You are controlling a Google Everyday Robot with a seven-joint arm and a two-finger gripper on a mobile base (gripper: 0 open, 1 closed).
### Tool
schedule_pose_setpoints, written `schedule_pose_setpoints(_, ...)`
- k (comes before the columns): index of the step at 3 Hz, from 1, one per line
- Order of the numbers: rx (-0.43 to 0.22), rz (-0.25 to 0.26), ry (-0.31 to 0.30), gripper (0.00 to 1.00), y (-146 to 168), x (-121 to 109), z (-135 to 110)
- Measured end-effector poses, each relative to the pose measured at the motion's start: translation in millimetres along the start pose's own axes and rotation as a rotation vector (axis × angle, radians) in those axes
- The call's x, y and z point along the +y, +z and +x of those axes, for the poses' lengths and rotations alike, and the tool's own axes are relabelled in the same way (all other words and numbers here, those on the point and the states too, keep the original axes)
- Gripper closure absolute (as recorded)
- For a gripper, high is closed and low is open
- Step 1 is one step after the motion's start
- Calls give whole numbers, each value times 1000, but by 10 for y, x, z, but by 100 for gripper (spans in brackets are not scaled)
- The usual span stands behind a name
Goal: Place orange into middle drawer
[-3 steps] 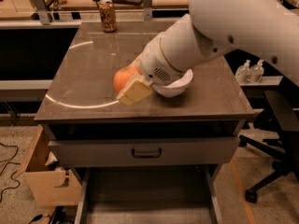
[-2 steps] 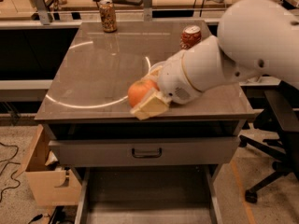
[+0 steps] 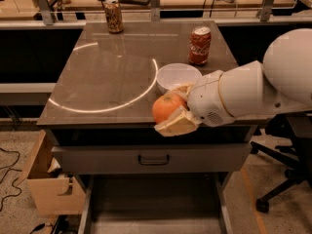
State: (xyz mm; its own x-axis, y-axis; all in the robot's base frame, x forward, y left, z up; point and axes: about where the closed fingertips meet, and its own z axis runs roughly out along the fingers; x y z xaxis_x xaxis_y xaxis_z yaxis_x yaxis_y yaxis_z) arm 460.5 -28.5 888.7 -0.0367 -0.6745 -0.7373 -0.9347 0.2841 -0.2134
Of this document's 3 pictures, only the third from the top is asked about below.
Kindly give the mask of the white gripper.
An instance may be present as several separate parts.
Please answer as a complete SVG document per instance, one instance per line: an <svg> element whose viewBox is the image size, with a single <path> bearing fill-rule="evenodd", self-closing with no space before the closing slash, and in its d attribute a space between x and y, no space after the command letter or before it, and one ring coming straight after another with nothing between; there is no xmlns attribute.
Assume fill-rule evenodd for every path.
<svg viewBox="0 0 312 234"><path fill-rule="evenodd" d="M170 93L187 101L189 110L180 106L167 120L154 129L163 137L176 137L195 132L201 123L209 127L231 124L235 118L225 109L219 94L222 71L202 76L194 85L185 83L170 89Z"/></svg>

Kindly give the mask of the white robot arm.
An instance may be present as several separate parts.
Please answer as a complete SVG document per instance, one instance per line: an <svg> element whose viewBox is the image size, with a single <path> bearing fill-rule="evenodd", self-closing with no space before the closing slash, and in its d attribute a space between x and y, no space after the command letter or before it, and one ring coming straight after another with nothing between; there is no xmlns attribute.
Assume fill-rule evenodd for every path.
<svg viewBox="0 0 312 234"><path fill-rule="evenodd" d="M182 98L185 105L177 106L155 126L164 137L192 133L201 124L232 124L248 115L308 111L312 107L312 29L279 36L262 62L217 70L169 94Z"/></svg>

